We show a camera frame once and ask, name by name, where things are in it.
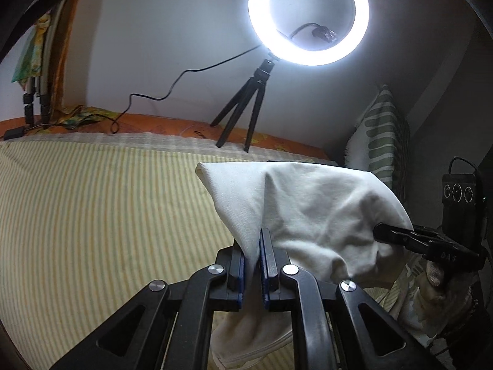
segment pillow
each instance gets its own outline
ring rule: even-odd
[[[383,85],[361,115],[346,146],[346,168],[372,172],[403,202],[405,200],[409,125]]]

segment white towel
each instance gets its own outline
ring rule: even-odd
[[[200,163],[196,172],[247,264],[243,309],[211,337],[219,368],[250,367],[291,341],[290,314],[265,311],[260,282],[252,282],[262,226],[319,280],[390,288],[404,267],[404,250],[375,242],[372,231],[379,222],[412,229],[411,221],[371,173],[294,162]]]

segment tripod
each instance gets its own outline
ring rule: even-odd
[[[248,125],[248,132],[246,134],[245,140],[245,151],[248,153],[250,149],[251,139],[253,136],[253,131],[255,125],[257,124],[258,113],[260,112],[260,107],[262,106],[262,101],[265,95],[265,85],[270,77],[270,72],[274,68],[274,60],[279,60],[278,58],[271,55],[271,59],[266,59],[260,65],[253,74],[252,78],[248,79],[245,85],[233,96],[233,98],[226,104],[226,106],[221,110],[217,117],[214,118],[210,126],[215,127],[221,120],[236,106],[235,110],[231,114],[231,117],[226,124],[226,127],[219,137],[217,147],[222,147],[226,143],[229,134],[233,130],[241,114],[245,110],[246,106],[252,99],[253,95],[257,92],[257,97],[255,98],[255,104],[253,106],[253,111],[251,113],[250,125]]]

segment ring light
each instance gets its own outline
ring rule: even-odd
[[[248,12],[255,33],[274,55],[302,65],[330,64],[351,53],[363,38],[370,17],[368,0],[354,0],[354,23],[347,36],[326,50],[308,51],[295,46],[279,34],[271,16],[270,6],[270,0],[248,0]]]

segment black cable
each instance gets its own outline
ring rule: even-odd
[[[452,171],[452,164],[454,163],[455,160],[459,160],[459,161],[464,161],[464,163],[467,163],[469,164],[472,168],[474,168],[476,170],[477,173],[479,173],[479,170],[478,170],[478,167],[476,167],[473,163],[471,163],[469,160],[466,160],[465,158],[463,157],[459,157],[459,156],[455,156],[451,161],[450,161],[450,164],[449,164],[449,174],[450,172]]]
[[[182,77],[184,74],[186,74],[187,72],[202,72],[202,71],[206,71],[206,70],[208,70],[208,69],[215,68],[216,66],[219,66],[219,65],[223,65],[223,64],[225,64],[225,63],[228,63],[229,61],[232,61],[232,60],[234,60],[234,59],[237,59],[238,57],[241,57],[241,56],[243,56],[243,55],[245,55],[245,54],[249,53],[250,51],[253,51],[253,50],[255,50],[255,49],[258,49],[258,48],[259,48],[259,47],[261,47],[261,46],[263,46],[263,44],[259,44],[259,45],[255,46],[255,47],[252,47],[251,49],[246,50],[246,51],[244,51],[244,52],[242,52],[242,53],[240,53],[240,54],[238,54],[238,55],[235,55],[235,56],[233,56],[233,57],[231,57],[231,58],[228,58],[227,60],[221,61],[220,63],[214,64],[214,65],[206,66],[205,68],[201,68],[201,69],[187,69],[187,70],[183,71],[183,72],[182,72],[182,73],[178,76],[178,78],[176,78],[176,80],[175,80],[175,81],[171,84],[171,87],[169,88],[168,93],[167,93],[164,97],[152,97],[152,96],[148,96],[148,95],[141,95],[140,93],[131,93],[131,94],[129,95],[129,98],[128,98],[128,106],[127,106],[127,108],[125,108],[125,110],[123,110],[123,111],[122,111],[122,112],[121,112],[121,113],[120,113],[120,114],[119,114],[119,115],[118,115],[115,119],[113,119],[113,118],[109,118],[109,117],[107,117],[107,116],[105,116],[105,115],[100,115],[100,114],[90,114],[90,115],[88,115],[87,117],[82,118],[82,119],[81,119],[81,120],[77,123],[77,125],[75,125],[74,127],[72,127],[72,128],[71,128],[71,130],[78,128],[78,127],[82,124],[82,122],[84,122],[87,118],[89,118],[89,117],[93,117],[93,116],[99,116],[99,117],[107,118],[107,119],[109,119],[109,120],[111,120],[111,121],[112,121],[112,126],[111,126],[111,128],[110,128],[110,129],[111,129],[112,133],[113,133],[113,134],[115,134],[115,133],[117,133],[117,132],[120,130],[120,125],[119,125],[119,123],[118,123],[118,120],[119,120],[119,119],[120,119],[120,118],[121,118],[124,114],[126,114],[128,110],[130,110],[130,107],[132,107],[132,97],[134,97],[134,96],[135,96],[135,97],[143,97],[143,98],[148,98],[148,99],[153,100],[153,101],[163,101],[163,100],[165,100],[166,98],[168,98],[168,97],[169,97],[169,95],[171,95],[171,92],[173,91],[174,86],[178,83],[178,81],[181,79],[181,77]]]
[[[112,122],[110,129],[111,129],[113,134],[118,133],[118,131],[120,130],[120,124],[117,122],[117,119],[121,117],[121,114],[116,119],[113,119],[113,118],[108,117],[107,115],[103,115],[103,114],[89,114],[89,115],[85,116],[84,118],[82,118],[79,122],[77,122],[73,126],[66,126],[66,125],[62,125],[62,124],[60,124],[60,125],[63,126],[65,129],[67,129],[68,131],[74,131],[75,129],[79,128],[84,121],[86,121],[87,119],[89,119],[91,117],[102,117],[102,118],[109,119]]]
[[[33,129],[41,128],[41,127],[64,127],[63,124],[38,124],[34,125],[33,127],[30,127],[25,130],[25,132],[32,131]]]
[[[456,339],[455,341],[451,342],[450,345],[447,345],[446,348],[443,348],[441,351],[434,353],[433,356],[437,357],[437,356],[441,355],[442,353],[447,352],[450,348],[454,347],[459,341],[460,341],[460,338]]]
[[[306,27],[320,27],[320,25],[318,23],[315,23],[315,22],[305,23],[305,24],[301,25],[300,27],[294,29],[294,31],[292,31],[291,34],[288,36],[288,39],[291,40],[292,38],[294,38],[299,32],[301,32]]]

